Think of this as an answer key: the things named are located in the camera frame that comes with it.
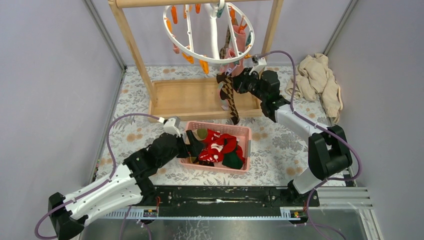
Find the black red yellow argyle sock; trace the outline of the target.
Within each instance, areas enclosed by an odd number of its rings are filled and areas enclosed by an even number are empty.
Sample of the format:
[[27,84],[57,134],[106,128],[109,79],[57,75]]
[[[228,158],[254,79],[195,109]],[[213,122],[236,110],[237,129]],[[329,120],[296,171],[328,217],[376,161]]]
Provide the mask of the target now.
[[199,160],[198,158],[196,158],[196,159],[193,161],[193,164],[195,164],[195,165],[200,165],[200,166],[208,166],[208,167],[214,167],[214,166],[215,166],[213,162],[210,162],[210,161],[204,161],[204,160]]

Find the red white patterned sock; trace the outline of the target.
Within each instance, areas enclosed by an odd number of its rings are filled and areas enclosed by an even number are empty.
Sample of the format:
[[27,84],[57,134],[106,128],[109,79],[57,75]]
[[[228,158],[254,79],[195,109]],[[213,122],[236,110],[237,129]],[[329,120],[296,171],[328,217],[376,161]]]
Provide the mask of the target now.
[[204,148],[197,157],[200,161],[219,163],[224,160],[224,154],[217,148]]

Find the red sock white fluffy cuff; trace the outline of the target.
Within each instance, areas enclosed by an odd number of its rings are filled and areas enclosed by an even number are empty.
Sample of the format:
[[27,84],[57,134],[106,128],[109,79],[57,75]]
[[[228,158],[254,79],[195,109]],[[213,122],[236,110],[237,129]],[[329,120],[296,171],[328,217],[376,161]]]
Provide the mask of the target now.
[[238,140],[235,136],[210,129],[208,129],[208,136],[203,142],[205,143],[205,148],[216,148],[223,154],[232,152],[238,145]]

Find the dark green sock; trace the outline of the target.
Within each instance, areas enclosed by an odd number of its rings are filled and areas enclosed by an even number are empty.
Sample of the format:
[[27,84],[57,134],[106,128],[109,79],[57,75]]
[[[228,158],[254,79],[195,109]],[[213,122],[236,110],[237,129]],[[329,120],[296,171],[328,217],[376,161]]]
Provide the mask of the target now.
[[243,150],[237,146],[232,152],[224,154],[222,165],[231,169],[240,170],[245,164],[245,157]]

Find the plain red sock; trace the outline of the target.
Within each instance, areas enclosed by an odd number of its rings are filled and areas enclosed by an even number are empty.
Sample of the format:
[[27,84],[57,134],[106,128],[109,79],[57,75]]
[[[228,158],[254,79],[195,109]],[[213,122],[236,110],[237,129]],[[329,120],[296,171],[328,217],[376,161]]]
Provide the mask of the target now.
[[244,151],[243,151],[242,147],[239,146],[239,145],[237,145],[237,147],[236,147],[236,155],[240,159],[242,164],[244,165],[245,162],[246,162],[246,158],[245,158]]

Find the brown beige argyle sock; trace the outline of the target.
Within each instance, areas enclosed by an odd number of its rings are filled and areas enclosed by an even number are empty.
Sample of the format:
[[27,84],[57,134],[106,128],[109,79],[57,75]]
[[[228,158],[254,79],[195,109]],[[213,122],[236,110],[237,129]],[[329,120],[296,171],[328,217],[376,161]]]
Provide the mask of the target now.
[[225,59],[227,50],[229,49],[230,41],[231,41],[231,32],[230,32],[230,28],[227,27],[224,46],[219,50],[220,59]]

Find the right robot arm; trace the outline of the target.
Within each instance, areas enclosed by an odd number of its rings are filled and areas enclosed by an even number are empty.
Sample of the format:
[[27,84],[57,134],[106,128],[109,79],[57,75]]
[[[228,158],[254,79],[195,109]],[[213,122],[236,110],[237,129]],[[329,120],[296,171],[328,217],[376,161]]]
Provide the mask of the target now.
[[278,74],[266,70],[261,75],[252,68],[241,74],[225,77],[230,91],[250,93],[260,101],[262,113],[273,122],[283,125],[307,143],[308,167],[288,184],[287,201],[301,205],[307,194],[324,180],[340,173],[353,163],[346,135],[339,126],[320,126],[291,109],[291,103],[280,94]]

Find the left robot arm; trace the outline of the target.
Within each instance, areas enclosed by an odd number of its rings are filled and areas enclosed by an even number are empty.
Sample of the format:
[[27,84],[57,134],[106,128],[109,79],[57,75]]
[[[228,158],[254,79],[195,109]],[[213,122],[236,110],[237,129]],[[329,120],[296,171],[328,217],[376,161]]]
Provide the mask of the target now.
[[197,157],[205,147],[191,130],[186,134],[188,142],[181,135],[163,133],[128,156],[112,175],[66,195],[51,195],[48,216],[56,239],[70,240],[96,219],[117,209],[153,205],[157,192],[149,177],[174,158]]

